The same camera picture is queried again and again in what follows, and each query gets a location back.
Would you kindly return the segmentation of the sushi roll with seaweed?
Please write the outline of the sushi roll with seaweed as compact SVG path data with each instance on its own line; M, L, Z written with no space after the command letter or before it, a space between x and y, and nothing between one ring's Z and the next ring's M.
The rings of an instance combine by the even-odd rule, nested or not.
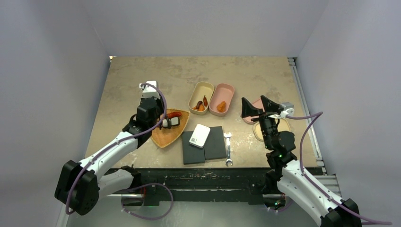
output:
M161 127L162 127L162 128L170 129L170 128L172 127L171 119L168 119L168 118L164 119L164 120L162 121Z

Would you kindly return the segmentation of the orange fried chicken piece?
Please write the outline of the orange fried chicken piece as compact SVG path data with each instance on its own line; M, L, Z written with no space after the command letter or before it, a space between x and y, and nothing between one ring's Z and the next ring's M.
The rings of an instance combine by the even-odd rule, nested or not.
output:
M216 110L219 113L225 113L227 111L227 103L222 101L220 104L217 105Z

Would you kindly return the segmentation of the dark red octopus tentacle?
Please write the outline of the dark red octopus tentacle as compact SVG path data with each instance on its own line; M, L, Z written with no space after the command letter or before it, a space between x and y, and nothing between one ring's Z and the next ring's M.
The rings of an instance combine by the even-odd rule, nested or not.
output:
M202 101L198 101L197 104L196 104L196 106L195 106L195 109L199 109L199 107L200 107L202 104L203 104Z

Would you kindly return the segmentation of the red brown sausage piece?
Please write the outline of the red brown sausage piece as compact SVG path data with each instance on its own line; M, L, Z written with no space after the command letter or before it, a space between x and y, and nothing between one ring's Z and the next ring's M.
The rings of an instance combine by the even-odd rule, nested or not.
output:
M203 104L204 104L205 107L208 106L208 101L207 101L206 96L203 97Z

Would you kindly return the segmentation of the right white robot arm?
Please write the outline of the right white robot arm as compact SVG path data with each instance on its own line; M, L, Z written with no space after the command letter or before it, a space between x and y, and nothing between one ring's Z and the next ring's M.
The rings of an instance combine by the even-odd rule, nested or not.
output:
M265 188L282 192L299 205L319 227L360 227L358 205L344 200L319 182L304 166L301 157L293 154L295 135L279 131L281 119L294 119L292 103L275 103L261 96L262 107L257 108L242 97L241 117L258 122L271 170L266 174Z

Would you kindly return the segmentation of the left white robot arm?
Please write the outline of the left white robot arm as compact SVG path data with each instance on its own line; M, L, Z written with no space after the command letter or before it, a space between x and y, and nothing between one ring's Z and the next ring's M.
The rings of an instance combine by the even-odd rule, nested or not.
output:
M58 179L54 196L65 204L65 213L89 213L100 198L100 179L127 154L140 148L166 117L166 99L141 98L140 105L122 131L95 154L79 162L66 162Z

